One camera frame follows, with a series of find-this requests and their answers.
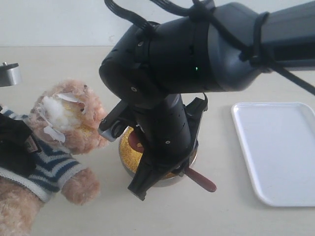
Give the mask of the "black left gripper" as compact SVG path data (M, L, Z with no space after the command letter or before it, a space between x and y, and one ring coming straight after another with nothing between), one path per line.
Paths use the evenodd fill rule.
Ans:
M26 141L32 131L22 120L0 115L0 166L20 176L29 176L35 163L27 151Z

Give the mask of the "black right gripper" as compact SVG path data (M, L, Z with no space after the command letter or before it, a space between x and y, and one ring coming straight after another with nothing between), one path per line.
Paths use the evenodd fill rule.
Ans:
M215 87L207 52L209 26L190 18L150 22L148 31L132 25L99 69L104 84L127 104L124 120L143 153L170 156L177 167L188 162L198 145L207 109L207 99L185 105L182 95Z

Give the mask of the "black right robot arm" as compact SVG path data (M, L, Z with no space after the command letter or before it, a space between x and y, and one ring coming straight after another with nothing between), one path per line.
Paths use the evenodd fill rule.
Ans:
M183 104L182 94L242 91L262 73L275 71L309 93L315 88L293 74L315 68L315 3L256 13L237 2L216 6L195 0L183 8L156 5L177 16L148 21L112 0L107 8L131 27L101 63L99 75L120 102L99 125L115 139L132 127L144 151L130 192L144 200L168 173L187 175L209 192L216 186L190 169L207 98Z

